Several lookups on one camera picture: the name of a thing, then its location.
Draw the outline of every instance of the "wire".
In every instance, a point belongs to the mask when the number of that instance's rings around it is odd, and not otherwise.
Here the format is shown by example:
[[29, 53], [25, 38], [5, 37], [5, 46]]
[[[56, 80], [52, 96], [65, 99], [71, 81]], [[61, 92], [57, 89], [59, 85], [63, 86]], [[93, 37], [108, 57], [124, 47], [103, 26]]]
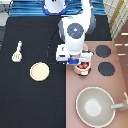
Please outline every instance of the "wire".
[[[48, 49], [47, 49], [47, 59], [48, 59], [48, 62], [49, 62], [49, 49], [50, 49], [50, 45], [51, 45], [51, 42], [53, 40], [53, 37], [55, 36], [55, 34], [57, 33], [58, 30], [59, 30], [59, 28], [57, 28], [55, 30], [55, 32], [53, 33], [53, 35], [52, 35], [52, 37], [51, 37], [51, 39], [49, 41], [49, 44], [48, 44]], [[66, 64], [66, 63], [64, 63], [64, 62], [49, 62], [49, 64]]]
[[0, 13], [7, 11], [5, 4], [3, 4], [1, 1], [0, 1], [0, 3], [4, 6], [4, 10], [1, 11]]
[[11, 7], [12, 2], [13, 2], [13, 0], [11, 0], [11, 2], [10, 2], [10, 4], [9, 4], [9, 7], [8, 7], [8, 11], [7, 11], [8, 15], [9, 15], [9, 11], [12, 9], [12, 8], [10, 8], [10, 7]]
[[3, 4], [1, 1], [0, 1], [0, 3], [4, 6], [4, 11], [6, 11], [7, 9], [6, 9], [5, 4]]
[[12, 3], [12, 1], [9, 3], [9, 7], [8, 7], [8, 9], [6, 9], [6, 6], [5, 6], [5, 4], [3, 4], [1, 1], [0, 1], [0, 3], [2, 3], [2, 5], [4, 6], [4, 8], [5, 8], [5, 10], [3, 10], [3, 11], [1, 11], [0, 13], [2, 13], [2, 12], [7, 12], [8, 13], [8, 15], [9, 15], [9, 10], [11, 10], [11, 3]]

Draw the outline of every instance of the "black cloth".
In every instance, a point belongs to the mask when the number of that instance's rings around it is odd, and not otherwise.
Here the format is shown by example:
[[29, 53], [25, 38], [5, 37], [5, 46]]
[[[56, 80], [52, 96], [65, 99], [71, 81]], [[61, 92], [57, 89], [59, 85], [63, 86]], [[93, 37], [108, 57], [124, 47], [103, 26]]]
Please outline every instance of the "black cloth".
[[115, 67], [110, 62], [101, 62], [98, 70], [103, 76], [112, 76], [115, 73]]
[[[47, 60], [47, 46], [60, 17], [32, 19], [7, 20], [0, 51], [0, 128], [66, 128], [66, 66]], [[19, 40], [23, 59], [15, 63], [11, 57]], [[52, 62], [59, 43], [63, 42], [56, 34], [50, 48]], [[30, 77], [31, 66], [38, 62], [50, 68], [42, 82]]]
[[105, 58], [111, 54], [111, 49], [106, 45], [99, 45], [96, 47], [96, 54], [99, 57]]
[[85, 41], [112, 41], [107, 15], [95, 15], [96, 28], [86, 34]]

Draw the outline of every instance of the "black tablecloth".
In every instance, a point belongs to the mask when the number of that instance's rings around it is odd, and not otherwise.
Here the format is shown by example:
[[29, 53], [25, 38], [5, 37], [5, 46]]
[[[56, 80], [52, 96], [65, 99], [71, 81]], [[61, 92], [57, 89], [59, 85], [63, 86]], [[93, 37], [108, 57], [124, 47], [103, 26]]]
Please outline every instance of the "black tablecloth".
[[[47, 46], [60, 17], [9, 18], [0, 51], [0, 128], [66, 128], [66, 66], [49, 64]], [[22, 41], [23, 59], [11, 60], [18, 41]], [[50, 47], [55, 61], [57, 33]], [[34, 81], [29, 74], [33, 64], [44, 62], [49, 77]]]

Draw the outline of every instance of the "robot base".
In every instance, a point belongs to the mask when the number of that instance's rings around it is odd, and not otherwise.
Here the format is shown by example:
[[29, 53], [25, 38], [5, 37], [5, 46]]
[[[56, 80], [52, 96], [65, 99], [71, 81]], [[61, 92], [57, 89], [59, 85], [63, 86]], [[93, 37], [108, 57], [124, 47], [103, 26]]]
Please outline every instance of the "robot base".
[[65, 14], [67, 12], [67, 8], [63, 9], [61, 12], [59, 13], [51, 13], [49, 12], [47, 9], [44, 9], [43, 8], [43, 12], [46, 14], [46, 15], [62, 15], [62, 14]]

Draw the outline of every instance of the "plate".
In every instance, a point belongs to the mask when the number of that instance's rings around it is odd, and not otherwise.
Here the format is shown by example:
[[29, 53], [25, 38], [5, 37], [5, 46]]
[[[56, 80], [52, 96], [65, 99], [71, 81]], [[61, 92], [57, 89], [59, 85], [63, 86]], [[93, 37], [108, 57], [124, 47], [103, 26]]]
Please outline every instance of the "plate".
[[35, 81], [43, 81], [49, 76], [49, 67], [47, 64], [39, 62], [34, 64], [30, 69], [30, 76]]

